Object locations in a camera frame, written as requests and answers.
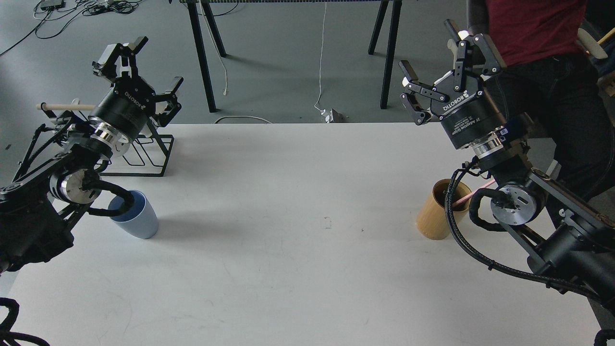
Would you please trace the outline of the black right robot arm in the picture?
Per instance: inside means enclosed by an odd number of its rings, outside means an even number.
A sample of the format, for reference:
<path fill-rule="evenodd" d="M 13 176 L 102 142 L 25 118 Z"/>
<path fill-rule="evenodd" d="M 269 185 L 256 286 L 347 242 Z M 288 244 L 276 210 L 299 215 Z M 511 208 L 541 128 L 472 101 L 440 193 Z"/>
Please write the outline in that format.
<path fill-rule="evenodd" d="M 429 239 L 452 235 L 460 248 L 490 270 L 535 281 L 593 301 L 614 317 L 614 222 L 559 182 L 559 164 L 543 172 L 529 161 L 525 112 L 507 118 L 485 89 L 485 78 L 505 63 L 486 34 L 462 37 L 452 20 L 452 69 L 432 85 L 419 81 L 407 61 L 401 102 L 417 125 L 439 123 L 453 147 L 473 157 L 450 179 L 438 181 L 418 213 Z M 510 235 L 527 253 L 529 271 L 513 269 L 479 252 L 458 222 L 465 216 L 488 232 Z"/>

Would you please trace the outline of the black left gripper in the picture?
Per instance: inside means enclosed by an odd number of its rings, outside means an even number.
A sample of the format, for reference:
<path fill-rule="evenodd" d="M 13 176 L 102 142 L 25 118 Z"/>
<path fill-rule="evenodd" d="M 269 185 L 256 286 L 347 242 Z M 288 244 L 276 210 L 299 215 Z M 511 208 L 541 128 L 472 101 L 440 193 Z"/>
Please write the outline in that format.
<path fill-rule="evenodd" d="M 135 42 L 110 44 L 98 61 L 92 62 L 94 75 L 109 81 L 111 89 L 92 110 L 89 121 L 107 123 L 129 142 L 138 137 L 153 112 L 152 122 L 166 127 L 182 109 L 177 91 L 183 77 L 176 76 L 170 88 L 154 97 L 154 89 L 139 76 L 136 55 L 147 42 L 148 37 L 137 37 Z"/>

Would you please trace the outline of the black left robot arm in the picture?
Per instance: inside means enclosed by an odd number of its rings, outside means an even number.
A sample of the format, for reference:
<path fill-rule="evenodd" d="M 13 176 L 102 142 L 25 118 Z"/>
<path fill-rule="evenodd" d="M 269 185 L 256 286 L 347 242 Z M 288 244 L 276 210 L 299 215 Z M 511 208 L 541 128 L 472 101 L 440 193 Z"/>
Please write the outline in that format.
<path fill-rule="evenodd" d="M 94 74 L 111 84 L 99 105 L 37 106 L 52 126 L 35 130 L 12 182 L 1 188 L 2 273 L 47 262 L 71 248 L 71 230 L 85 214 L 109 217 L 136 238 L 156 234 L 159 221 L 147 197 L 101 179 L 112 158 L 138 138 L 152 136 L 165 156 L 171 152 L 157 128 L 182 109 L 176 92 L 183 78 L 156 94 L 136 65 L 147 41 L 110 44 L 93 62 Z"/>

